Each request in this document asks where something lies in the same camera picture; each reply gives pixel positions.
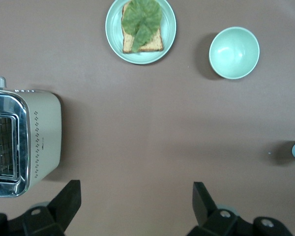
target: plate rim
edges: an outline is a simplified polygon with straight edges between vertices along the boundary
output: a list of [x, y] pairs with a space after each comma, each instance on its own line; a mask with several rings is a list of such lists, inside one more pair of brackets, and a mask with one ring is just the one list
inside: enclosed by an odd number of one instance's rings
[[171, 49], [171, 47], [172, 47], [172, 45], [173, 45], [173, 43], [174, 43], [174, 41], [175, 41], [175, 38], [176, 38], [176, 32], [177, 32], [177, 22], [176, 22], [176, 16], [175, 16], [175, 13], [174, 13], [174, 10], [173, 10], [173, 8], [172, 8], [172, 6], [168, 3], [168, 1], [167, 0], [156, 0], [156, 1], [162, 1], [162, 2], [164, 2], [169, 8], [170, 8], [170, 10], [171, 10], [171, 14], [172, 14], [172, 16], [173, 16], [173, 23], [174, 23], [174, 26], [173, 26], [173, 30], [174, 30], [174, 34], [173, 34], [173, 38], [172, 38], [172, 40], [170, 40], [170, 43], [169, 43], [169, 45], [168, 45], [168, 48], [166, 49], [166, 50], [163, 50], [162, 51], [162, 53], [159, 55], [159, 56], [157, 56], [156, 58], [154, 58], [154, 59], [150, 59], [150, 60], [147, 60], [147, 61], [136, 61], [136, 60], [133, 60], [133, 59], [127, 59], [127, 58], [125, 58], [125, 57], [123, 57], [119, 52], [116, 52], [116, 50], [113, 48], [113, 46], [112, 46], [112, 43], [110, 42], [110, 37], [108, 36], [108, 29], [107, 29], [107, 27], [108, 27], [108, 17], [109, 17], [109, 15], [110, 15], [110, 13], [111, 13], [111, 11], [112, 11], [112, 9], [114, 8], [114, 6], [118, 3], [118, 2], [121, 2], [121, 1], [125, 1], [125, 2], [127, 2], [127, 1], [129, 1], [129, 0], [115, 0], [113, 3], [112, 3], [112, 5], [110, 6], [110, 8], [109, 8], [109, 10], [108, 10], [108, 12], [107, 12], [107, 15], [106, 15], [106, 20], [105, 20], [105, 33], [106, 33], [106, 38], [107, 38], [107, 41], [108, 41], [108, 43], [109, 43], [109, 45], [110, 45], [110, 47], [112, 48], [112, 50], [121, 58], [121, 59], [123, 59], [123, 60], [125, 60], [125, 61], [127, 61], [127, 62], [129, 62], [129, 63], [132, 63], [132, 64], [138, 64], [138, 65], [142, 65], [142, 64], [150, 64], [150, 63], [153, 63], [153, 62], [156, 62], [156, 61], [158, 61], [159, 59], [161, 59], [163, 56], [165, 56], [167, 53], [168, 53], [168, 51]]

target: bowl rim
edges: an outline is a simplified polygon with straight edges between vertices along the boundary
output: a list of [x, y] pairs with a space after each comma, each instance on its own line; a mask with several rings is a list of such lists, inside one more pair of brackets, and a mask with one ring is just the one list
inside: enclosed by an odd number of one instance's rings
[[[214, 44], [215, 40], [216, 40], [221, 34], [223, 34], [223, 33], [226, 32], [226, 31], [230, 31], [230, 30], [242, 30], [242, 31], [245, 31], [245, 32], [249, 33], [249, 34], [252, 36], [252, 38], [256, 41], [256, 43], [257, 43], [257, 47], [258, 47], [258, 56], [257, 56], [257, 59], [256, 59], [256, 62], [255, 62], [255, 64], [254, 64], [254, 66], [253, 66], [253, 67], [252, 67], [247, 73], [245, 73], [245, 74], [243, 74], [243, 75], [240, 75], [240, 76], [238, 76], [238, 77], [229, 77], [229, 76], [222, 75], [221, 73], [219, 73], [219, 72], [216, 70], [216, 68], [214, 68], [214, 65], [212, 64], [212, 61], [211, 61], [212, 45]], [[255, 36], [250, 30], [248, 30], [248, 29], [246, 29], [246, 28], [244, 28], [244, 27], [240, 27], [240, 26], [232, 26], [232, 27], [228, 27], [228, 28], [226, 28], [226, 29], [220, 31], [220, 32], [214, 37], [213, 41], [211, 42], [210, 49], [209, 49], [209, 53], [208, 53], [209, 62], [210, 62], [210, 65], [211, 65], [212, 69], [213, 69], [213, 70], [214, 70], [219, 76], [221, 76], [221, 77], [223, 77], [223, 78], [225, 78], [225, 79], [230, 79], [230, 80], [240, 79], [240, 78], [243, 78], [243, 77], [247, 76], [248, 74], [250, 74], [251, 71], [253, 71], [253, 69], [256, 67], [256, 65], [257, 65], [257, 63], [258, 63], [258, 61], [259, 61], [259, 56], [260, 56], [260, 46], [259, 46], [259, 42], [258, 42], [256, 36]]]

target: green leaf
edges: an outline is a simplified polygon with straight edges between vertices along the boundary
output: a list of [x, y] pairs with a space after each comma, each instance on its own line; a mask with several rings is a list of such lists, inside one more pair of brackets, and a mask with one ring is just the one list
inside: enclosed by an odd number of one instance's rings
[[134, 37], [132, 51], [150, 42], [160, 27], [162, 9], [155, 0], [132, 0], [123, 14], [121, 25]]

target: open-faced sandwich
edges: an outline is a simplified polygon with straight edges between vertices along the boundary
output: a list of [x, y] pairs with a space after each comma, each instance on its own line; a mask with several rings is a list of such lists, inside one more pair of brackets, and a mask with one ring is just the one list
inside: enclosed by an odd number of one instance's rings
[[131, 0], [122, 8], [124, 53], [163, 50], [162, 9], [156, 0]]

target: mint green plate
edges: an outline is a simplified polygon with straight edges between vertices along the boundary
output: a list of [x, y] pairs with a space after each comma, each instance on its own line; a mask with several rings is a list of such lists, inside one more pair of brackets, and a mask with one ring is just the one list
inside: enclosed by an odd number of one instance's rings
[[175, 14], [166, 0], [157, 0], [162, 8], [161, 34], [164, 49], [161, 52], [130, 53], [122, 52], [123, 35], [121, 30], [122, 7], [129, 0], [115, 0], [110, 7], [105, 23], [106, 36], [113, 51], [125, 61], [133, 64], [149, 64], [162, 58], [171, 48], [176, 35]]
[[256, 37], [242, 27], [230, 27], [218, 33], [209, 50], [213, 70], [226, 79], [248, 75], [257, 65], [260, 48]]

